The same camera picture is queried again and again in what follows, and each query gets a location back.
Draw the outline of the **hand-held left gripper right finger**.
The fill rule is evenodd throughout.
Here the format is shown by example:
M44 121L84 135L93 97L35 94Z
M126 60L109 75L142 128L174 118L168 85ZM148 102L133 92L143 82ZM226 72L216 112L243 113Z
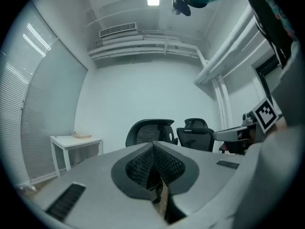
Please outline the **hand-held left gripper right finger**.
M166 216L189 216L229 182L244 156L213 153L154 141L153 161L167 186Z

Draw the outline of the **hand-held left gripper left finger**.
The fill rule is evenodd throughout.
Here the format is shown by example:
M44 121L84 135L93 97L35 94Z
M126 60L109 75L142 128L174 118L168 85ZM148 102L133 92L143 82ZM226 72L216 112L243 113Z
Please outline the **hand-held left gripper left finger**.
M126 147L94 156L54 179L37 193L32 202L45 211L72 183L86 187L64 223L66 225L165 225L152 202L133 199L112 181L111 169L122 157L144 147Z

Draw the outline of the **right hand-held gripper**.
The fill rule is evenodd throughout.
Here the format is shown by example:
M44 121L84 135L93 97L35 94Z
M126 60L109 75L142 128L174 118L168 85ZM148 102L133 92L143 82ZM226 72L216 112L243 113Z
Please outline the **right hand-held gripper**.
M279 119L271 101L265 97L252 111L243 114L242 126L233 127L213 133L215 141L237 142L243 138L246 150L255 143L260 143L267 137L267 132Z

